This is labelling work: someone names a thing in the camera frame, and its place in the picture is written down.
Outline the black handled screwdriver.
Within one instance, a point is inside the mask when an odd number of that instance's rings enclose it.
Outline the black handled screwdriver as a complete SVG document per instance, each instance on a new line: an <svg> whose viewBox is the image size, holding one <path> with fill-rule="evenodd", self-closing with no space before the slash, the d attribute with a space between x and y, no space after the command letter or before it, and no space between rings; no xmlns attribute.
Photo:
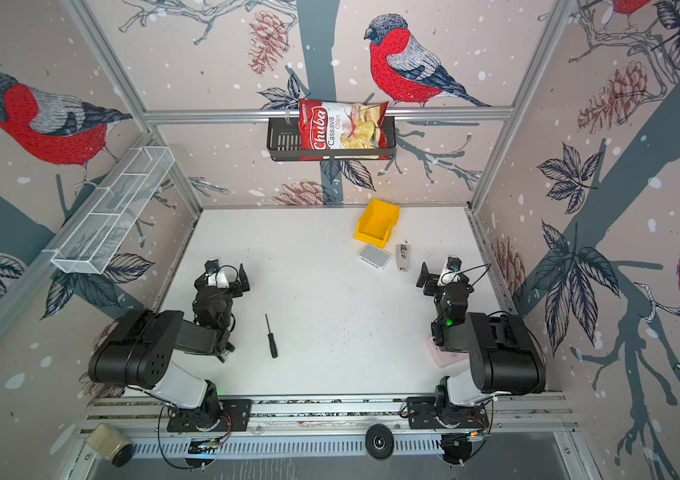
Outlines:
<svg viewBox="0 0 680 480"><path fill-rule="evenodd" d="M268 338L268 342L269 342L270 354L271 354L271 357L273 359L276 359L279 356L276 339L275 339L274 333L273 333L272 328L271 328L270 319L269 319L268 314L265 314L264 317L265 317L266 326L267 326L267 330L268 330L267 338Z"/></svg>

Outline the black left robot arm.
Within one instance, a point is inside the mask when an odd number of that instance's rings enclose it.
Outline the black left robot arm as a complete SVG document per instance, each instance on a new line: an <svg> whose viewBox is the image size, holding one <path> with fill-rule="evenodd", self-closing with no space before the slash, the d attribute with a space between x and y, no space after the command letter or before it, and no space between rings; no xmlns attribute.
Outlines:
<svg viewBox="0 0 680 480"><path fill-rule="evenodd" d="M88 364L91 381L140 390L163 402L177 428L211 429L230 415L216 385L172 360L175 351L226 361L235 351L230 336L236 328L233 300L250 290L243 265L205 262L194 281L193 318L179 310L130 311L95 349Z"/></svg>

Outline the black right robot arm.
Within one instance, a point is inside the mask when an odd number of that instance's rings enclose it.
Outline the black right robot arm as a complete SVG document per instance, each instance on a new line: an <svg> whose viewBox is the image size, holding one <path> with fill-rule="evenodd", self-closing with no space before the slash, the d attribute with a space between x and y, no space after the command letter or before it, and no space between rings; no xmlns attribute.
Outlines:
<svg viewBox="0 0 680 480"><path fill-rule="evenodd" d="M471 312L475 285L470 269L450 256L440 273L421 266L417 287L434 300L431 351L437 364L453 359L467 369L442 378L435 390L435 416L453 427L499 396L539 394L546 388L546 365L533 335L516 315L504 310Z"/></svg>

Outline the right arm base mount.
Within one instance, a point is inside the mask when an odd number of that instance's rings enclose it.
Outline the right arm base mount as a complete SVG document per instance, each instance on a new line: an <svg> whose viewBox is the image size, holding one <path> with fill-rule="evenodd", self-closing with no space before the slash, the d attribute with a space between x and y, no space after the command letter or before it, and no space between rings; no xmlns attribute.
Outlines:
<svg viewBox="0 0 680 480"><path fill-rule="evenodd" d="M490 421L483 407L456 406L435 396L414 396L405 400L400 416L413 430L489 430Z"/></svg>

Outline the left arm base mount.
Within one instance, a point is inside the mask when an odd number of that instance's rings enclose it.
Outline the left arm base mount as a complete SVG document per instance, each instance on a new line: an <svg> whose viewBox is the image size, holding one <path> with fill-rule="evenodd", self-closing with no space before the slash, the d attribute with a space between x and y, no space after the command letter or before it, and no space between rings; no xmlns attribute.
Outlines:
<svg viewBox="0 0 680 480"><path fill-rule="evenodd" d="M194 409L169 409L167 431L170 433L244 432L248 428L253 401L246 398L205 400Z"/></svg>

